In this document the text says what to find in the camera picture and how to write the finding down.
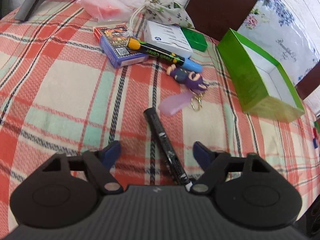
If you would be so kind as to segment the plastic bag pink items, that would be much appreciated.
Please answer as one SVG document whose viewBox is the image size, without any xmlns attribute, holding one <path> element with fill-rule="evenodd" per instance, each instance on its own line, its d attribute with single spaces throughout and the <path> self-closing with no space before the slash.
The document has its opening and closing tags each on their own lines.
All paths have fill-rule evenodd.
<svg viewBox="0 0 320 240">
<path fill-rule="evenodd" d="M 132 10 L 119 0 L 76 0 L 98 22 L 127 21 Z"/>
</svg>

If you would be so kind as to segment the large green open box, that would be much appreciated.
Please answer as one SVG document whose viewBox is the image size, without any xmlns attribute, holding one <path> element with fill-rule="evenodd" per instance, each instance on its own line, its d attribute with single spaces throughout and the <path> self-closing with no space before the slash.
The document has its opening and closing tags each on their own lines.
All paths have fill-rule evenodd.
<svg viewBox="0 0 320 240">
<path fill-rule="evenodd" d="M 217 50 L 244 113 L 288 123 L 304 115 L 293 83 L 268 52 L 232 29 L 224 35 Z"/>
</svg>

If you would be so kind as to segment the white HP box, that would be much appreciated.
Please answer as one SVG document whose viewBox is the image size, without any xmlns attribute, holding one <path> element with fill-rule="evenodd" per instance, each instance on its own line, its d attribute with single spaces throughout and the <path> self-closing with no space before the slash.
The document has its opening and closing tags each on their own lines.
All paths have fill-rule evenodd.
<svg viewBox="0 0 320 240">
<path fill-rule="evenodd" d="M 144 41 L 184 58 L 193 54 L 189 42 L 180 27 L 163 25 L 153 21 L 144 22 Z"/>
</svg>

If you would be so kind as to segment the floral drawstring pouch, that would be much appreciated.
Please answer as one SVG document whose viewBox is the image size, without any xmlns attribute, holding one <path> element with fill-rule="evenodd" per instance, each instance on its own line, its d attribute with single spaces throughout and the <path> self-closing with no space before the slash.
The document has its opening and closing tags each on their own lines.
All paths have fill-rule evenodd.
<svg viewBox="0 0 320 240">
<path fill-rule="evenodd" d="M 133 30 L 133 22 L 139 14 L 143 14 L 148 21 L 163 25 L 195 28 L 185 8 L 174 0 L 145 0 L 132 14 L 129 20 L 129 29 Z"/>
</svg>

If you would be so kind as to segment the dark brown headboard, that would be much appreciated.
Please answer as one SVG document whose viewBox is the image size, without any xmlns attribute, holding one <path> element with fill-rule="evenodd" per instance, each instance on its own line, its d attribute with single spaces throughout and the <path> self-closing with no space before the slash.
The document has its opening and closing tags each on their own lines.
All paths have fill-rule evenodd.
<svg viewBox="0 0 320 240">
<path fill-rule="evenodd" d="M 197 30 L 219 41 L 228 29 L 238 31 L 256 2 L 257 0 L 189 0 L 187 12 Z M 306 28 L 306 20 L 303 19 L 300 13 L 299 5 L 289 5 L 288 2 L 283 0 L 282 2 L 291 10 L 295 18 L 300 21 L 319 52 L 319 45 L 316 44 L 319 34 Z M 303 100 L 318 96 L 319 62 L 295 87 Z"/>
</svg>

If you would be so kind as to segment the black marker pen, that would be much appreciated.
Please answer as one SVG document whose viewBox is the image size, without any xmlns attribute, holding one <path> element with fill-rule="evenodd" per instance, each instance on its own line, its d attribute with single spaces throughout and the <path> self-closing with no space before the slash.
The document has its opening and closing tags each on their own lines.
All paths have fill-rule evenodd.
<svg viewBox="0 0 320 240">
<path fill-rule="evenodd" d="M 193 183 L 187 176 L 156 110 L 148 108 L 144 111 L 144 116 L 150 126 L 151 134 L 157 140 L 158 146 L 165 156 L 171 176 L 177 185 L 183 185 L 189 192 Z"/>
</svg>

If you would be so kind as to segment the floral Beautiful Day pillow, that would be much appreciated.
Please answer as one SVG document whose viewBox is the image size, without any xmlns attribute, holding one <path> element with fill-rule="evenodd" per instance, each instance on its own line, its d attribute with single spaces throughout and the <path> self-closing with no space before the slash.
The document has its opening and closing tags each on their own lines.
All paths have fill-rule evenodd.
<svg viewBox="0 0 320 240">
<path fill-rule="evenodd" d="M 257 0 L 238 33 L 278 60 L 294 85 L 319 62 L 311 37 L 282 0 Z"/>
</svg>

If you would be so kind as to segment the small green box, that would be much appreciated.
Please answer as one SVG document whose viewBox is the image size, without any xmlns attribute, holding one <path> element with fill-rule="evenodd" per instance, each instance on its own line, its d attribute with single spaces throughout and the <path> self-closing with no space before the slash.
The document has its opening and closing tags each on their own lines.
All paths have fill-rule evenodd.
<svg viewBox="0 0 320 240">
<path fill-rule="evenodd" d="M 191 48 L 201 52 L 206 51 L 207 42 L 202 33 L 199 33 L 197 31 L 194 31 L 193 29 L 188 29 L 188 28 L 181 28 L 181 30 L 184 33 L 185 38 L 187 39 Z"/>
</svg>

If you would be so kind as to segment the blue red card box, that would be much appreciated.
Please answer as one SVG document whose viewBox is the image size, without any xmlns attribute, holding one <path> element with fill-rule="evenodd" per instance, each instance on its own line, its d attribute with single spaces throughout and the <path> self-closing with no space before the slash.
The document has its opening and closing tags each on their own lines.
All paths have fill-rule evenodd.
<svg viewBox="0 0 320 240">
<path fill-rule="evenodd" d="M 148 55 L 127 47 L 129 38 L 124 35 L 126 32 L 125 23 L 93 28 L 93 36 L 115 69 L 141 63 L 148 59 Z"/>
</svg>

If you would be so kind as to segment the purple figure keychain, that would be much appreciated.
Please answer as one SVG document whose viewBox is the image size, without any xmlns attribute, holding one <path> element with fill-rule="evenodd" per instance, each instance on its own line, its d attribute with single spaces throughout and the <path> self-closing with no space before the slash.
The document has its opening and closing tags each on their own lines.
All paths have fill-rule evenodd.
<svg viewBox="0 0 320 240">
<path fill-rule="evenodd" d="M 202 108 L 202 98 L 209 87 L 209 83 L 196 72 L 191 72 L 172 64 L 167 68 L 167 75 L 178 84 L 184 85 L 188 91 L 167 97 L 158 106 L 162 114 L 172 116 L 184 107 L 191 106 L 195 112 Z"/>
</svg>

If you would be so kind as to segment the plaid red green bedspread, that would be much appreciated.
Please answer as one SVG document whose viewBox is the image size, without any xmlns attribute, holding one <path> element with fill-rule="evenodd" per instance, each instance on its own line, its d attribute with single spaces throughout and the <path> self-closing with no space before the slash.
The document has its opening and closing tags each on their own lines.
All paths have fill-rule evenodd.
<svg viewBox="0 0 320 240">
<path fill-rule="evenodd" d="M 1 19 L 1 236 L 16 227 L 9 198 L 57 151 L 76 155 L 121 143 L 112 173 L 122 185 L 170 185 L 143 112 L 185 87 L 150 58 L 114 69 L 93 35 L 95 21 L 75 0 L 47 0 L 25 23 Z M 216 49 L 193 53 L 210 87 L 202 109 L 185 107 L 161 122 L 188 176 L 202 174 L 192 146 L 202 142 L 234 156 L 258 153 L 299 192 L 306 211 L 319 195 L 315 115 L 292 123 L 244 114 Z"/>
</svg>

